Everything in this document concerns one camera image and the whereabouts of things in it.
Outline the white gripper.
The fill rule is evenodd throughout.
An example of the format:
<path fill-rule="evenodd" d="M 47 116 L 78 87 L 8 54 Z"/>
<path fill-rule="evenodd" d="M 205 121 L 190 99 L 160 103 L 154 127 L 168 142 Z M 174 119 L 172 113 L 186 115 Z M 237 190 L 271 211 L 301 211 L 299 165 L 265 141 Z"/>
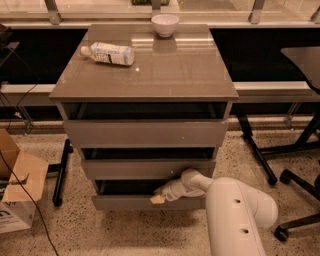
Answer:
<path fill-rule="evenodd" d="M 176 201 L 182 197 L 200 197 L 204 194 L 201 189 L 190 188 L 182 183 L 181 179 L 172 180 L 163 187 L 157 188 L 154 195 L 150 198 L 152 204 L 163 204 L 165 199 L 169 202 Z"/>

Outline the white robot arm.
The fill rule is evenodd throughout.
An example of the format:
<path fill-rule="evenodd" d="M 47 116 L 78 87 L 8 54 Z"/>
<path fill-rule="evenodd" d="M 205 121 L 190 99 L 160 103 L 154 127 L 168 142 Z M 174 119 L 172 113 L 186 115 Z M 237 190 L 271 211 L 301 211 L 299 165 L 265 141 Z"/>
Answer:
<path fill-rule="evenodd" d="M 205 198 L 211 256 L 266 256 L 259 230 L 277 221 L 278 206 L 265 192 L 237 179 L 217 179 L 186 169 L 154 191 L 154 204 Z"/>

